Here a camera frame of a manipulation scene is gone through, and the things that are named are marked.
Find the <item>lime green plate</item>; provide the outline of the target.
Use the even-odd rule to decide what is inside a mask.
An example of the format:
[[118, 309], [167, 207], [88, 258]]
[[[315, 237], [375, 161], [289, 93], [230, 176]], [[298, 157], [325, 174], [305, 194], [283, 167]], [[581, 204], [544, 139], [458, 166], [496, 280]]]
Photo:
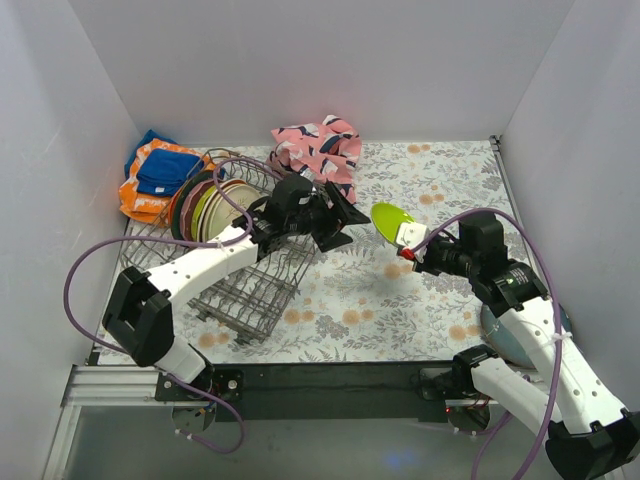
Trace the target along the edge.
[[405, 210], [390, 203], [378, 202], [371, 207], [371, 220], [378, 233], [390, 244], [398, 246], [398, 232], [404, 223], [414, 223]]

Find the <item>olive green dotted plate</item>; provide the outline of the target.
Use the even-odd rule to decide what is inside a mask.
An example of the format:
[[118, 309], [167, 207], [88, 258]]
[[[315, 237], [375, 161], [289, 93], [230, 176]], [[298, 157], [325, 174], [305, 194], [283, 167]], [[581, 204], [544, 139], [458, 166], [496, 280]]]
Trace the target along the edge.
[[200, 197], [198, 198], [198, 201], [195, 204], [195, 210], [191, 220], [191, 236], [193, 241], [200, 242], [199, 218], [203, 212], [206, 202], [216, 192], [217, 192], [217, 187], [215, 184], [212, 184], [211, 186], [203, 190], [202, 194], [200, 195]]

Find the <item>dark teal plate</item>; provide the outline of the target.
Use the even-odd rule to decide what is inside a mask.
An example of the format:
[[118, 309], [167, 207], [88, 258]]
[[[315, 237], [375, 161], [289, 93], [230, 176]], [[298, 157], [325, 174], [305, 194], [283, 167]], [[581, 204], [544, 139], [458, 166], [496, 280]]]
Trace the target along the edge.
[[199, 183], [212, 181], [213, 178], [214, 172], [212, 170], [205, 169], [197, 173], [185, 182], [171, 200], [168, 211], [168, 221], [171, 235], [174, 239], [192, 241], [190, 234], [187, 234], [187, 237], [183, 236], [183, 227], [181, 226], [182, 208], [186, 202], [187, 196]]

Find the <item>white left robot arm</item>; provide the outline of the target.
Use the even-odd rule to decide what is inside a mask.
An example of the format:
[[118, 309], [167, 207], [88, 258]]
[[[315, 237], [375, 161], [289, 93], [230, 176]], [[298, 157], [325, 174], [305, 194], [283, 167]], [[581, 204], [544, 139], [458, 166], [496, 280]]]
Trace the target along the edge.
[[279, 250], [294, 236], [310, 236], [321, 252], [351, 243], [346, 226], [369, 223], [328, 182], [322, 192], [301, 176], [276, 183], [220, 234], [167, 264], [122, 271], [102, 319], [104, 329], [139, 367], [153, 366], [193, 400], [213, 386], [210, 362], [174, 333], [173, 314], [215, 283]]

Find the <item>pink dotted plate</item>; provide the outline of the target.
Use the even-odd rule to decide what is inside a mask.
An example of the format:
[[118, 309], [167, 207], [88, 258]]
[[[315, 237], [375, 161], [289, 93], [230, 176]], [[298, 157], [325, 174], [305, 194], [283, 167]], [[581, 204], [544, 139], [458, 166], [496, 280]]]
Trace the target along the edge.
[[191, 222], [194, 216], [196, 205], [200, 198], [209, 190], [215, 186], [214, 179], [207, 179], [198, 183], [187, 195], [180, 215], [180, 233], [184, 240], [192, 241], [193, 235], [191, 233]]

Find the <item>grey blue plate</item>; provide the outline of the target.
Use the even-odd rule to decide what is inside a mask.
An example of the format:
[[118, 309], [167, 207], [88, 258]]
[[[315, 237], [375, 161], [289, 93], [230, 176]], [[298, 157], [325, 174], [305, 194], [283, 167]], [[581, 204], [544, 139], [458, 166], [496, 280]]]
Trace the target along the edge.
[[[543, 313], [544, 325], [551, 332], [555, 331], [554, 312], [551, 300], [535, 298], [525, 303], [525, 314]], [[480, 325], [484, 340], [500, 357], [518, 367], [536, 370], [536, 366], [516, 336], [503, 325], [487, 304], [483, 304], [480, 314]]]

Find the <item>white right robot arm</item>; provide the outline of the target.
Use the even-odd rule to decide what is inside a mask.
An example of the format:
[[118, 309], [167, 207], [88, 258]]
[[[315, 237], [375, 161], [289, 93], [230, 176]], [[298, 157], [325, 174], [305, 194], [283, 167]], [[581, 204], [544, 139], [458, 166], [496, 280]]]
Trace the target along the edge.
[[504, 217], [495, 209], [458, 215], [457, 238], [404, 223], [396, 233], [398, 253], [416, 272], [467, 279], [548, 387], [539, 390], [487, 347], [455, 358], [452, 383], [460, 395], [488, 395], [535, 433], [515, 476], [521, 478], [544, 450], [562, 478], [595, 479], [638, 457], [639, 415], [605, 386], [563, 328], [551, 280], [540, 280], [528, 265], [509, 257]]

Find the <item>cream and green plate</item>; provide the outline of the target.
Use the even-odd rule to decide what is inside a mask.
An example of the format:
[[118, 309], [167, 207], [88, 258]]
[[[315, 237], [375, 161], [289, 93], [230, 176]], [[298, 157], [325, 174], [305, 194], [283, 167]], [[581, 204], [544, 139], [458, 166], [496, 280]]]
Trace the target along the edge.
[[[221, 187], [222, 191], [242, 208], [249, 207], [254, 201], [261, 198], [261, 193], [244, 180], [232, 179], [223, 183]], [[201, 242], [211, 240], [240, 215], [240, 211], [219, 193], [216, 193], [204, 209], [199, 227], [199, 240]]]

